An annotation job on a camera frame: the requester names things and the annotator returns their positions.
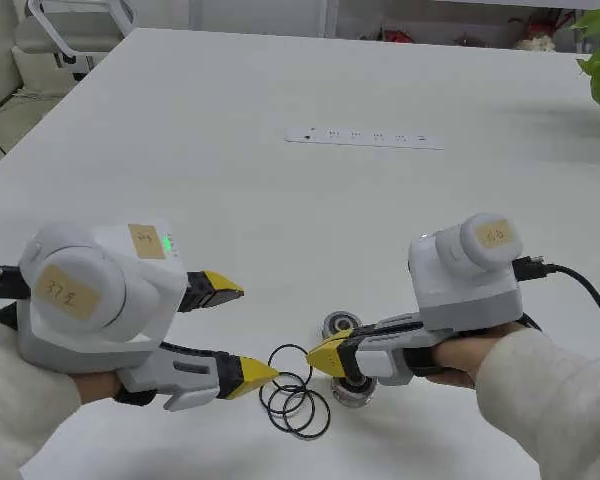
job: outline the white chair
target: white chair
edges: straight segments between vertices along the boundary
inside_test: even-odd
[[[61,56],[78,80],[94,68],[94,57],[113,50],[134,28],[136,15],[125,0],[44,0],[50,1],[100,11],[46,13],[43,0],[28,0],[30,15],[16,28],[15,43],[25,53]]]

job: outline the white fuzzy sweater sleeve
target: white fuzzy sweater sleeve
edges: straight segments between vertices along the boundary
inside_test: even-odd
[[[520,331],[489,353],[476,390],[482,415],[538,462],[543,480],[600,480],[600,359]]]
[[[79,406],[73,380],[24,362],[16,333],[0,324],[0,480],[20,479],[20,467]]]

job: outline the power outlet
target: power outlet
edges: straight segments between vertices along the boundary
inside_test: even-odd
[[[442,143],[429,135],[409,135],[378,130],[365,132],[333,127],[291,128],[287,131],[285,140],[297,143],[444,150]]]

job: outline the green indicator light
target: green indicator light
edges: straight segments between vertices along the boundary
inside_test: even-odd
[[[171,240],[169,240],[169,237],[167,237],[166,235],[162,237],[162,245],[164,246],[165,252],[171,251]]]

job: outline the white table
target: white table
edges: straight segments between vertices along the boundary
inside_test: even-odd
[[[437,134],[446,149],[285,143],[311,125]],[[167,217],[189,269],[246,288],[178,317],[168,339],[266,360],[288,341],[315,345],[336,309],[369,323],[413,310],[409,240],[483,210],[600,288],[600,108],[572,56],[140,30],[0,163],[0,262],[48,221]],[[582,288],[558,277],[523,290],[558,343],[600,355]],[[24,473],[537,478],[471,392],[416,381],[363,410],[331,404],[331,430],[304,443],[274,430],[255,395],[179,414],[101,402]]]

